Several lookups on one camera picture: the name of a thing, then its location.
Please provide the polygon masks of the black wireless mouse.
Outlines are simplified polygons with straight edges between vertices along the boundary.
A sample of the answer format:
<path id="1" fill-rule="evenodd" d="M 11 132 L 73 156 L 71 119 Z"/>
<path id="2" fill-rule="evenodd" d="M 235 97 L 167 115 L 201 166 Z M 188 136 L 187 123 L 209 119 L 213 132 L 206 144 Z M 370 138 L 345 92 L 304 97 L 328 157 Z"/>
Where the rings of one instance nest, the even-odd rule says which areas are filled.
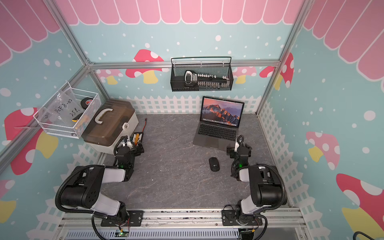
<path id="1" fill-rule="evenodd" d="M 209 166 L 212 172 L 218 172 L 220 170 L 220 164 L 216 157 L 209 158 Z"/>

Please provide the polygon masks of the grey laptop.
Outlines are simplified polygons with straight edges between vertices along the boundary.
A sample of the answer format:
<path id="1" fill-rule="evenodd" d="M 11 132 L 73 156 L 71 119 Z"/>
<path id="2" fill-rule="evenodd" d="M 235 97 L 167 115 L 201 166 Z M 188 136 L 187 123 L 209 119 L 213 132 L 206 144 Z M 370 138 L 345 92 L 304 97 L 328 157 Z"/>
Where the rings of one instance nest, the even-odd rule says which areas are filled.
<path id="1" fill-rule="evenodd" d="M 235 146 L 245 103 L 204 96 L 193 145 L 226 151 Z"/>

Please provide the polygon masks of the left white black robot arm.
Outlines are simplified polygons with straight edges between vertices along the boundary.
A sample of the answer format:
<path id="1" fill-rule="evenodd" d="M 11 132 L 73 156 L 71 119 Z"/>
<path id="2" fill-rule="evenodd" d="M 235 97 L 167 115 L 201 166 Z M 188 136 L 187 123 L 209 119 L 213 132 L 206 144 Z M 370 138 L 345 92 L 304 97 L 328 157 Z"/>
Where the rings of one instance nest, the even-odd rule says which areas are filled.
<path id="1" fill-rule="evenodd" d="M 122 136 L 113 149 L 114 163 L 111 166 L 77 166 L 59 187 L 56 207 L 66 213 L 85 213 L 107 219 L 121 226 L 130 215 L 125 203 L 113 200 L 101 193 L 103 184 L 128 182 L 134 173 L 135 158 L 143 154 L 143 133 L 131 137 Z"/>

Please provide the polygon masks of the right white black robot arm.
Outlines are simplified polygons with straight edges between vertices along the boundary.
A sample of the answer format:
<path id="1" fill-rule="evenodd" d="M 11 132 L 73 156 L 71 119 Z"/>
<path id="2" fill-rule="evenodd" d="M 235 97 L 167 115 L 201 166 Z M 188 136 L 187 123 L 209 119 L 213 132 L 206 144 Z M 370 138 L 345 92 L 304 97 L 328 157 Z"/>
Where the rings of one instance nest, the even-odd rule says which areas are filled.
<path id="1" fill-rule="evenodd" d="M 231 177 L 249 183 L 250 195 L 233 207 L 222 210 L 224 225 L 261 225 L 262 218 L 257 214 L 276 210 L 288 201 L 286 187 L 276 166 L 266 164 L 249 165 L 252 148 L 245 144 L 228 147 L 227 155 L 233 159 Z"/>

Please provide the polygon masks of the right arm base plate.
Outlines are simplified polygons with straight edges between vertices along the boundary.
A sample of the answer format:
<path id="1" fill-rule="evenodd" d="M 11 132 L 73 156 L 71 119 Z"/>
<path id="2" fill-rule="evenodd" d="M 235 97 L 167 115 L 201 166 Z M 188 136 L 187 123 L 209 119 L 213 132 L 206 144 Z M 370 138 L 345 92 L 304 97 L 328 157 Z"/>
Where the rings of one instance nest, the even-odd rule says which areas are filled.
<path id="1" fill-rule="evenodd" d="M 262 226 L 263 220 L 254 215 L 245 215 L 241 211 L 225 209 L 221 211 L 223 226 Z"/>

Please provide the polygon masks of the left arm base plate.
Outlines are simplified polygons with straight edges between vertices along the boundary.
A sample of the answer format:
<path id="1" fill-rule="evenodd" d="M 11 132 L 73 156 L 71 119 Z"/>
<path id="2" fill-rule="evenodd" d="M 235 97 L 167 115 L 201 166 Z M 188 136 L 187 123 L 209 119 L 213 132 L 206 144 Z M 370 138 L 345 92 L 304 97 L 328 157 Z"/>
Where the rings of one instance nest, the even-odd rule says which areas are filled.
<path id="1" fill-rule="evenodd" d="M 118 213 L 116 216 L 108 216 L 102 219 L 102 227 L 140 227 L 144 211 L 126 211 L 125 214 Z"/>

